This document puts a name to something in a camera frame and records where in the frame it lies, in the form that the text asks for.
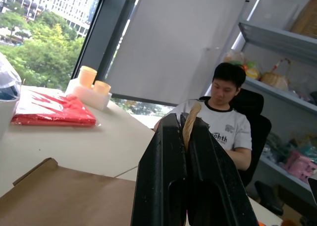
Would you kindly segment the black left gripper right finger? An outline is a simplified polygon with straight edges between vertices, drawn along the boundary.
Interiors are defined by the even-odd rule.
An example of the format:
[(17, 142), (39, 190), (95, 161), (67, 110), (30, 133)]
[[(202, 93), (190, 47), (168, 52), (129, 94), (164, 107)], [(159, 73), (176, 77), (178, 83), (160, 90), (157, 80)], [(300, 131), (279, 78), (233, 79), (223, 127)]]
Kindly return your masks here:
[(198, 117), (193, 121), (186, 147), (189, 225), (259, 225), (234, 162), (208, 125)]

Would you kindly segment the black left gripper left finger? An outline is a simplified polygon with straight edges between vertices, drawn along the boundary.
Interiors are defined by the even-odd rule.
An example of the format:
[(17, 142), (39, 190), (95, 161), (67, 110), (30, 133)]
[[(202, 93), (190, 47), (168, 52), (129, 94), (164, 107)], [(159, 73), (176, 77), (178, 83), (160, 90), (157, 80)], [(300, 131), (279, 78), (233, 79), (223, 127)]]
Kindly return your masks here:
[(172, 113), (160, 120), (139, 161), (131, 225), (185, 225), (186, 191), (185, 150)]

